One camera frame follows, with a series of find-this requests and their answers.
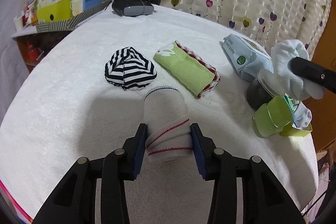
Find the red stitching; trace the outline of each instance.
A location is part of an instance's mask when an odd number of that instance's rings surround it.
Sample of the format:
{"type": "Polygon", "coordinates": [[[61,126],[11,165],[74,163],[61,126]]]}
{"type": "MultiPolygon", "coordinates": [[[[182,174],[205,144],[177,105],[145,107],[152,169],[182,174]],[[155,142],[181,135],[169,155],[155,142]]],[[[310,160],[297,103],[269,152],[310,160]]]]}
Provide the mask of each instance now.
{"type": "Polygon", "coordinates": [[[157,136],[149,145],[147,145],[147,147],[149,147],[152,143],[154,143],[158,138],[162,137],[162,135],[166,134],[167,132],[169,132],[169,131],[171,131],[171,130],[173,130],[173,129],[175,129],[175,128],[183,125],[183,124],[185,124],[187,121],[189,121],[189,119],[187,119],[187,120],[183,121],[182,123],[179,123],[179,124],[177,124],[177,125],[175,125],[171,128],[168,128],[167,130],[162,132],[159,136],[157,136]]]}
{"type": "Polygon", "coordinates": [[[150,152],[148,155],[150,156],[150,155],[157,154],[157,153],[162,153],[162,152],[192,150],[192,149],[193,149],[192,147],[171,147],[171,148],[165,148],[165,149],[150,152]]]}

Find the striped fabric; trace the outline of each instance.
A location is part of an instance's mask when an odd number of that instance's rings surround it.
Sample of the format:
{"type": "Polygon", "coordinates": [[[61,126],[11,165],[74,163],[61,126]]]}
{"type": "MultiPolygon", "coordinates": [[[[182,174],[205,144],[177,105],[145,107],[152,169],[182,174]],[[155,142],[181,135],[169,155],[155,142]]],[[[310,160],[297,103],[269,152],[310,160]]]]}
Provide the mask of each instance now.
{"type": "Polygon", "coordinates": [[[117,50],[105,65],[107,82],[124,90],[143,88],[156,75],[153,63],[132,47],[117,50]]]}

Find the wooden cabinet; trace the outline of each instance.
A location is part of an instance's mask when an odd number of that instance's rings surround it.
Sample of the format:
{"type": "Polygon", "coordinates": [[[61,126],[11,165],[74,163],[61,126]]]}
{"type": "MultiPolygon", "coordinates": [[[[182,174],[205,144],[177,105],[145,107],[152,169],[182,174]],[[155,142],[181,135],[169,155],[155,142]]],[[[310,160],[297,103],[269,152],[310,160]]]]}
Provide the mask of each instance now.
{"type": "MultiPolygon", "coordinates": [[[[336,0],[332,0],[328,22],[317,44],[312,62],[336,71],[336,0]]],[[[336,137],[336,94],[326,91],[321,100],[303,102],[312,113],[311,133],[315,150],[320,151],[336,137]]]]}

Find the white sock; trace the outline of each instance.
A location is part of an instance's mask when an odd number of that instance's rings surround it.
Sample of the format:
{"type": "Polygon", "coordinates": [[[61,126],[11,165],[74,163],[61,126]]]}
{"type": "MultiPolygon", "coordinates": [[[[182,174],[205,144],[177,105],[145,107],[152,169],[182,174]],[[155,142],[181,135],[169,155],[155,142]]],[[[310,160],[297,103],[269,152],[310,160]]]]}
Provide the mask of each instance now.
{"type": "Polygon", "coordinates": [[[188,107],[172,86],[159,86],[144,101],[149,161],[169,161],[192,154],[188,107]]]}

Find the wet wipes package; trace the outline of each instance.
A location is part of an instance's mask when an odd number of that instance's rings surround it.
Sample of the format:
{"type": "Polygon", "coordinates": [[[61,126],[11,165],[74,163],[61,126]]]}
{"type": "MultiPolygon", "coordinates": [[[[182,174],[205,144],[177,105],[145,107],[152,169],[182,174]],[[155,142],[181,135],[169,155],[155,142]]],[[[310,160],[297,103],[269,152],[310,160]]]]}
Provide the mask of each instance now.
{"type": "Polygon", "coordinates": [[[230,34],[220,42],[240,78],[252,82],[261,68],[273,72],[271,57],[256,42],[230,34]]]}

